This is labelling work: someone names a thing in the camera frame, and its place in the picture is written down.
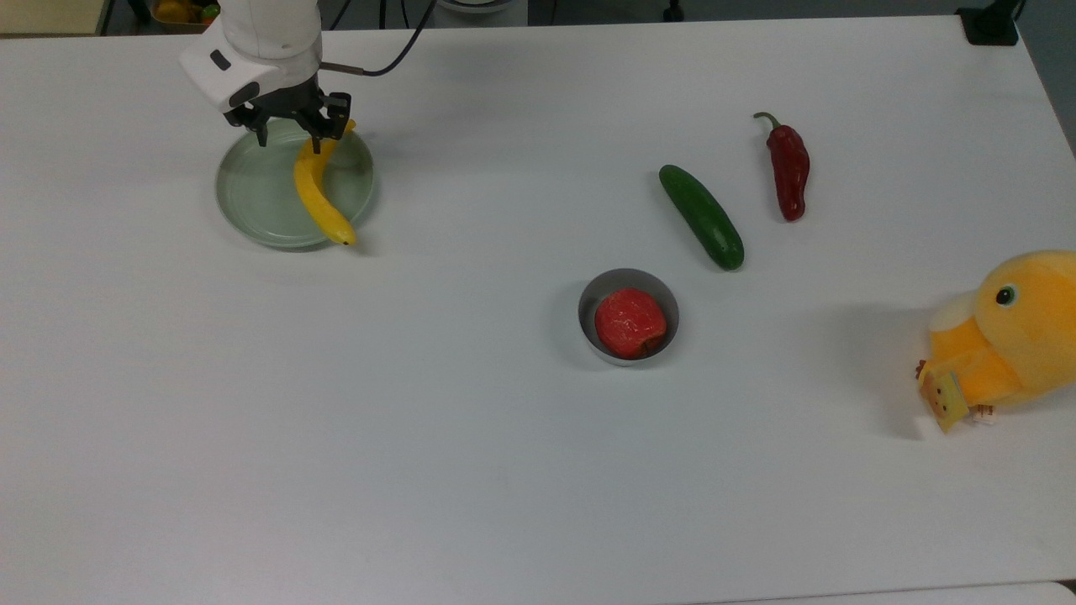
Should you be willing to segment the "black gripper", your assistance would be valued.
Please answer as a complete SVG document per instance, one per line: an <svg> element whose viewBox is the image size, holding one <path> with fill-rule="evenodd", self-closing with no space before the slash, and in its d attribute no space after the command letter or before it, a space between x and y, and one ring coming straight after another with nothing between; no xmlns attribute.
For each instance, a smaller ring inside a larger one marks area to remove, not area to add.
<svg viewBox="0 0 1076 605"><path fill-rule="evenodd" d="M310 135L311 152L315 155L320 154L324 139L340 140L345 135L352 108L350 93L324 93L315 78L257 98L253 95L255 87L252 83L236 92L232 98L240 104L224 116L232 127L254 133L261 147L268 143L266 124L272 118L293 119L299 124Z"/></svg>

